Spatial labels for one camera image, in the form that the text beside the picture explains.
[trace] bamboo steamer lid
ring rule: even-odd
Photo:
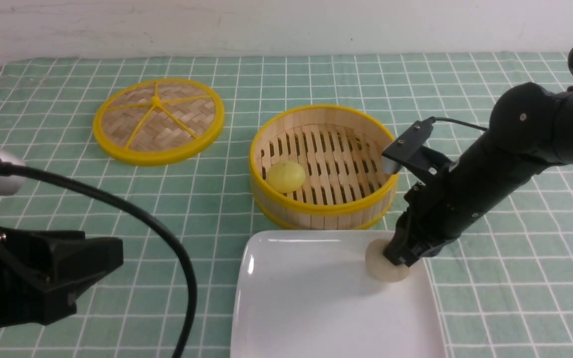
[[[222,132],[224,117],[213,89],[186,79],[159,79],[112,95],[98,109],[93,133],[119,161],[168,165],[211,145]]]

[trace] white wall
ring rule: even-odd
[[[570,0],[0,0],[0,63],[572,45]]]

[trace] yellow spoke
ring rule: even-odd
[[[152,105],[151,102],[126,104],[126,105],[124,105],[124,106],[109,107],[108,109],[106,109],[106,111],[117,111],[117,110],[119,110],[119,109],[137,108],[137,107],[147,107],[147,106],[151,106],[151,105]]]
[[[182,127],[182,129],[184,129],[185,131],[187,131],[189,133],[189,135],[193,136],[194,139],[198,138],[193,131],[191,130],[191,128],[187,127],[186,124],[184,124],[181,120],[179,120],[178,118],[176,118],[176,116],[174,116],[173,114],[171,114],[170,111],[168,111],[166,108],[164,108],[163,106],[161,106],[161,109],[163,112],[166,113],[166,115],[169,116],[169,118],[172,118],[178,125],[180,125]]]
[[[185,100],[194,100],[194,99],[202,99],[202,98],[210,98],[208,95],[196,95],[193,97],[184,97],[184,98],[177,98],[177,99],[168,99],[164,100],[162,103],[176,103],[176,102],[184,102]]]
[[[130,134],[129,140],[127,140],[127,144],[125,145],[124,148],[127,149],[129,148],[130,145],[132,145],[132,141],[134,141],[134,138],[136,138],[136,133],[141,129],[141,127],[143,127],[143,124],[145,124],[147,117],[150,116],[150,114],[152,114],[154,108],[155,108],[154,106],[151,106],[150,109],[147,110],[143,118],[141,118],[141,120],[138,121],[136,127],[134,127],[134,131],[132,131],[132,134]]]

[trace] white plate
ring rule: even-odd
[[[399,283],[366,272],[391,231],[264,231],[238,277],[231,358],[445,358],[422,261]]]

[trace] black clamp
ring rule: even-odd
[[[121,265],[118,238],[0,227],[0,328],[75,314],[78,297]]]

